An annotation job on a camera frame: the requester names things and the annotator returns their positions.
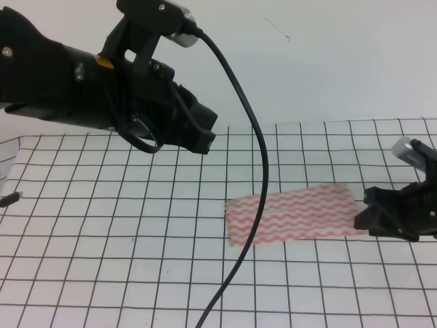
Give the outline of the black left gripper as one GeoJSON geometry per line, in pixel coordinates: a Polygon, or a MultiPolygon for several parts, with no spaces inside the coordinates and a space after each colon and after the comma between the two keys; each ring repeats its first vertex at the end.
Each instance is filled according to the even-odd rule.
{"type": "Polygon", "coordinates": [[[113,128],[144,152],[170,145],[209,153],[217,114],[169,77],[154,73],[152,82],[135,94],[126,75],[89,57],[68,58],[64,65],[69,80],[66,124],[113,128]]]}

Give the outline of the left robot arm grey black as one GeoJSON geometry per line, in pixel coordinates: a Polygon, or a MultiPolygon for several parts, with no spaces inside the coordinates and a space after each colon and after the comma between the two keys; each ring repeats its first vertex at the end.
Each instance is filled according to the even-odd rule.
{"type": "Polygon", "coordinates": [[[156,153],[164,145],[207,154],[217,116],[153,59],[158,41],[194,45],[190,11],[170,1],[118,1],[121,21],[97,55],[44,37],[22,14],[1,10],[1,106],[48,122],[115,131],[156,153]]]}

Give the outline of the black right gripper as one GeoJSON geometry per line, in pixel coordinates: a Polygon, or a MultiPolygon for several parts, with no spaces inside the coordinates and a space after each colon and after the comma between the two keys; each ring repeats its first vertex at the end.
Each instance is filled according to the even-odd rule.
{"type": "Polygon", "coordinates": [[[414,182],[400,190],[370,187],[365,189],[363,201],[368,206],[395,208],[395,222],[377,208],[366,208],[354,217],[355,230],[410,242],[421,236],[436,239],[435,182],[414,182]]]}

